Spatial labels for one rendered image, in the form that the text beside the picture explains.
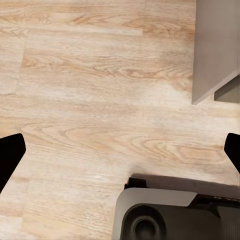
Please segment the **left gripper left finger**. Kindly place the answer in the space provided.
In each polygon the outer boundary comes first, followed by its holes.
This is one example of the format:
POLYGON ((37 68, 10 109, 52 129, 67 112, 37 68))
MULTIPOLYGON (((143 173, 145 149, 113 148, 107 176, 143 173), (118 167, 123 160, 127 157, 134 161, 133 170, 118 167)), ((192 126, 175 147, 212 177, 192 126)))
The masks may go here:
POLYGON ((0 193, 26 152, 21 133, 0 138, 0 193))

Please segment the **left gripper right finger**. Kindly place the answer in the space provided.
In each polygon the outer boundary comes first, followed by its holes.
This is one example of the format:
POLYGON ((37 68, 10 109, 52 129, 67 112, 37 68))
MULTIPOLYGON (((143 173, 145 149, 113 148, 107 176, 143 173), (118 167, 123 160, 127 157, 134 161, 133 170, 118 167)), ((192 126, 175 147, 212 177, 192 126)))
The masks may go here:
POLYGON ((228 133, 224 151, 240 173, 240 135, 228 133))

